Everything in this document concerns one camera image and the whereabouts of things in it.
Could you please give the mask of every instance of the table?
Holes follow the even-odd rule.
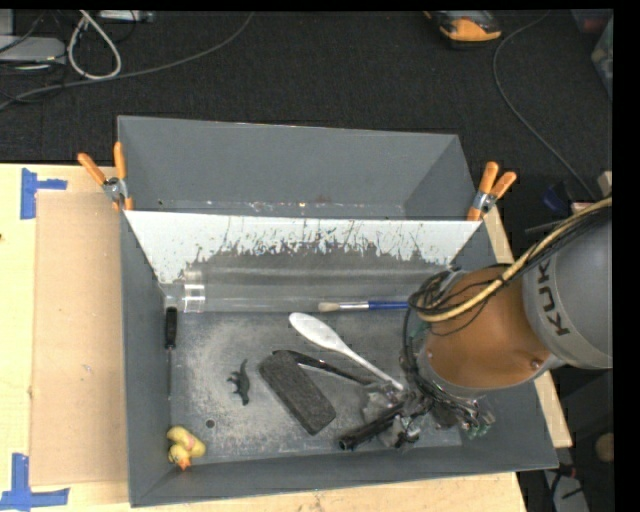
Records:
[[[30,220],[19,216],[23,168],[68,184],[40,190]],[[117,215],[76,165],[0,164],[0,205],[0,487],[9,488],[10,455],[19,452],[30,456],[32,490],[71,488],[67,509],[130,510]],[[513,261],[495,209],[485,222],[499,261]],[[548,372],[536,389],[554,446],[571,446]],[[470,502],[525,510],[515,473],[152,508],[451,512]]]

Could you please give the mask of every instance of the white plastic spoon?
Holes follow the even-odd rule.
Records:
[[[318,320],[316,317],[306,315],[304,313],[291,313],[289,315],[289,322],[291,322],[291,325],[296,329],[296,331],[312,343],[315,343],[322,348],[326,348],[327,350],[344,354],[356,361],[358,364],[364,366],[367,370],[374,373],[381,379],[391,381],[391,384],[400,391],[404,389],[402,384],[397,380],[392,379],[382,370],[376,368],[369,361],[351,350],[346,343],[342,341],[340,336],[338,336],[338,334],[322,320]]]

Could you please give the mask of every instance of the blue tape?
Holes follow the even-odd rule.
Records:
[[[38,175],[27,168],[22,169],[20,190],[20,218],[34,219],[36,216],[36,192],[41,189],[66,190],[65,180],[49,179],[38,181]]]
[[[29,487],[29,457],[14,453],[11,460],[11,490],[3,491],[0,510],[29,512],[32,507],[66,505],[69,488],[51,492],[31,492]]]

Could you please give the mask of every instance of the yellow cable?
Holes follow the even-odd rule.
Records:
[[[538,255],[543,249],[545,249],[552,242],[554,242],[560,235],[562,235],[565,231],[571,228],[578,220],[580,220],[582,217],[596,210],[599,210],[601,208],[608,208],[609,206],[611,206],[611,204],[612,204],[611,196],[609,196],[606,199],[603,199],[601,201],[598,201],[597,203],[589,205],[584,210],[580,210],[579,212],[573,214],[568,219],[565,219],[558,226],[556,226],[556,228],[551,233],[549,233],[545,238],[543,238],[541,242],[531,246],[522,256],[520,256],[520,258],[518,258],[509,268],[507,268],[502,273],[502,275],[500,276],[500,279],[494,280],[484,290],[482,290],[477,295],[471,297],[470,299],[467,299],[462,304],[454,307],[453,309],[445,313],[429,314],[429,313],[424,313],[422,311],[419,311],[418,316],[426,322],[436,323],[436,322],[442,322],[444,320],[449,320],[458,315],[461,315],[462,313],[466,313],[473,307],[480,304],[492,293],[495,293],[498,289],[500,289],[505,284],[505,282],[509,281],[519,270],[522,269],[522,267],[524,267],[524,265],[527,263],[527,261],[530,258],[533,258],[536,255]],[[434,304],[424,305],[419,303],[418,305],[421,308],[428,308],[429,306],[434,307]]]

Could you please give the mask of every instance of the black carpet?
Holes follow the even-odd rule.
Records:
[[[48,13],[33,35],[68,40],[77,11]],[[612,101],[591,62],[597,35],[569,10],[493,11],[508,40],[496,71],[509,102],[591,190],[611,169]],[[16,10],[16,33],[39,11]],[[101,22],[122,55],[122,74],[207,50],[248,13],[156,11],[153,23]],[[0,111],[0,161],[75,162],[78,152],[112,163],[120,114],[232,122],[454,133],[475,183],[487,160],[518,173],[500,202],[516,255],[540,236],[525,229],[557,220],[542,202],[563,182],[573,199],[589,192],[516,117],[494,76],[499,43],[453,50],[420,11],[258,12],[231,43],[161,72],[54,90]],[[95,31],[77,61],[104,74],[112,56]],[[69,84],[70,68],[0,72],[0,102],[43,85]]]

